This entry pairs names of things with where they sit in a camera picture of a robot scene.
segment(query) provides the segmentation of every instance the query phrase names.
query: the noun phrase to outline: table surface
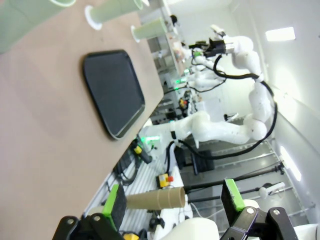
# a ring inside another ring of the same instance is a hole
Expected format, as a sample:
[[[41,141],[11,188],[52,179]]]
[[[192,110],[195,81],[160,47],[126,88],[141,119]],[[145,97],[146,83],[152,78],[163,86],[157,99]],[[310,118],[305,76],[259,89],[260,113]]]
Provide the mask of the table surface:
[[[147,41],[131,35],[137,13],[101,31],[87,24],[84,7],[102,2],[77,1],[0,55],[0,239],[51,239],[63,216],[80,217],[163,97]],[[121,140],[104,131],[81,69],[87,53],[116,49],[130,55],[145,98]]]

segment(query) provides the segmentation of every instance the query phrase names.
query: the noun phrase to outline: black clamp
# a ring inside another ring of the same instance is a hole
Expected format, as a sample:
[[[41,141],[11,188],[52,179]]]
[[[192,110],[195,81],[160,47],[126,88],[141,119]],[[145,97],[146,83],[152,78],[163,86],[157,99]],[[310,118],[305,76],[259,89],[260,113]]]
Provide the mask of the black clamp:
[[[258,237],[261,240],[298,240],[297,234],[283,207],[245,207],[220,240],[245,240]]]
[[[123,240],[102,213],[95,213],[79,220],[75,216],[63,217],[52,240]]]

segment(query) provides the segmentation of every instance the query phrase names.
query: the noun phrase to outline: green paper cup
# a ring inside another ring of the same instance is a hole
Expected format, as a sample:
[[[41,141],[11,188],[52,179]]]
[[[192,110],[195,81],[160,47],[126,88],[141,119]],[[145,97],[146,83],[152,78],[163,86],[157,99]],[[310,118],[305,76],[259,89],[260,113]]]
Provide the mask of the green paper cup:
[[[139,42],[141,39],[152,39],[168,32],[165,21],[162,17],[145,23],[140,27],[131,27],[133,38]]]
[[[106,0],[90,10],[91,19],[101,24],[108,20],[132,13],[143,8],[142,0]]]

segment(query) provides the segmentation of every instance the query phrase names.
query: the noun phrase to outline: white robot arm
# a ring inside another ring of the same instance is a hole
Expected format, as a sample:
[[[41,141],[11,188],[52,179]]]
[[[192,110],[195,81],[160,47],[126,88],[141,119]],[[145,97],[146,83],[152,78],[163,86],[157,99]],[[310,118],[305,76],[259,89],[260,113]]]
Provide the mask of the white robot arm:
[[[205,111],[198,111],[195,114],[184,119],[171,123],[165,123],[155,126],[149,126],[142,131],[142,136],[146,133],[149,135],[162,135],[162,138],[169,144],[172,141],[172,132],[178,140],[184,140],[188,135],[192,134],[196,146],[199,142],[210,140],[220,140],[233,144],[245,144],[249,139],[261,140],[267,134],[265,122],[272,114],[271,103],[268,98],[266,88],[261,84],[264,80],[261,72],[259,56],[253,51],[253,43],[248,37],[225,37],[224,40],[218,41],[223,44],[223,52],[232,54],[232,63],[236,68],[248,69],[251,73],[259,76],[255,80],[254,88],[249,94],[249,101],[252,113],[244,119],[243,125],[235,125],[228,122],[211,122],[210,116]],[[209,69],[214,68],[214,63],[207,60],[204,53],[197,53],[194,57],[197,64],[204,65]]]

